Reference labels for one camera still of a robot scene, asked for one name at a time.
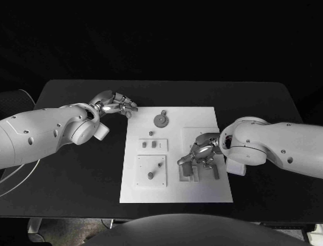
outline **white cable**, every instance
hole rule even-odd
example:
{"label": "white cable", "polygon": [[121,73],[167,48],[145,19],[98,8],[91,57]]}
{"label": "white cable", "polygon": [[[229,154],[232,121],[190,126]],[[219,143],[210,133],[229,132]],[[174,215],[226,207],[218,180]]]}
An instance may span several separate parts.
{"label": "white cable", "polygon": [[23,168],[24,164],[14,170],[14,172],[0,181],[4,182],[4,180]]}
{"label": "white cable", "polygon": [[0,195],[0,197],[4,196],[7,193],[10,193],[10,192],[21,185],[21,183],[26,181],[26,179],[27,179],[29,176],[32,175],[32,173],[33,173],[33,171],[34,171],[34,169],[36,169],[36,167],[37,167],[37,164],[36,164],[33,170],[30,171],[27,177],[24,178],[24,180],[23,180],[23,181],[21,181],[21,182],[10,189],[3,195]]}

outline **black table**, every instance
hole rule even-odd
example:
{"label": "black table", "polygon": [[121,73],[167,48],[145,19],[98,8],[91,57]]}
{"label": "black table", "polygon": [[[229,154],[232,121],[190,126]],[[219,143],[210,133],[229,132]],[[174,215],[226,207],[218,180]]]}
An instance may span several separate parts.
{"label": "black table", "polygon": [[[52,80],[36,109],[88,103],[104,90],[125,94],[141,107],[213,106],[220,130],[243,116],[301,123],[288,90],[278,83]],[[248,166],[246,176],[228,174],[233,203],[119,203],[127,118],[114,114],[101,121],[109,127],[105,139],[66,145],[40,160],[23,185],[0,198],[0,217],[135,219],[200,213],[254,222],[323,223],[323,180],[269,162]],[[0,185],[0,194],[24,179],[34,164]]]}

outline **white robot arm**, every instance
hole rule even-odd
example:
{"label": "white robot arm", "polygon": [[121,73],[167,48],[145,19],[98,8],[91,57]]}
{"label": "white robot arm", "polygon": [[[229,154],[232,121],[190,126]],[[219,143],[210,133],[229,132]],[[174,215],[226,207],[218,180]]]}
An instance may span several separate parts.
{"label": "white robot arm", "polygon": [[33,110],[0,120],[0,169],[42,159],[63,145],[81,145],[92,136],[102,140],[109,129],[99,118],[115,112],[130,118],[131,111],[137,111],[137,104],[105,91],[89,104]]}
{"label": "white robot arm", "polygon": [[212,169],[212,156],[226,156],[226,171],[245,175],[245,165],[267,159],[281,168],[323,178],[323,127],[281,122],[269,124],[255,117],[239,118],[222,133],[199,136],[190,154],[179,160],[186,175],[193,164]]}

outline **screw hole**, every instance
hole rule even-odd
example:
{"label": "screw hole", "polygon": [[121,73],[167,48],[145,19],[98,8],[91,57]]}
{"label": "screw hole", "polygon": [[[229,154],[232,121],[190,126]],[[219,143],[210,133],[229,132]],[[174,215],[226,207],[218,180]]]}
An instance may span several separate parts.
{"label": "screw hole", "polygon": [[29,143],[29,145],[32,145],[32,144],[33,144],[33,142],[34,142],[34,139],[30,137],[30,138],[27,139],[27,143]]}

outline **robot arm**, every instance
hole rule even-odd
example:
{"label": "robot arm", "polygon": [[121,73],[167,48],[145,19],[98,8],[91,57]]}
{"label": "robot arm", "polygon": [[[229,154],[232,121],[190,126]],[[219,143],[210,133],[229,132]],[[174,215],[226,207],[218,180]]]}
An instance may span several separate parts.
{"label": "robot arm", "polygon": [[137,112],[137,104],[105,91],[89,104],[33,110],[0,120],[0,169],[42,159],[63,145],[81,145],[92,136],[102,140],[109,129],[99,118],[115,112],[130,118],[131,111]]}
{"label": "robot arm", "polygon": [[[323,178],[321,126],[287,122],[269,124],[259,118],[243,117],[220,134],[212,134],[218,134],[218,138],[202,143],[202,149],[205,153],[212,153],[215,148],[220,149],[220,153],[228,157],[229,173],[245,175],[245,165],[264,164],[268,159],[281,169]],[[179,160],[179,165],[187,165],[199,156],[205,158],[197,149],[200,147],[192,149],[190,155]]]}

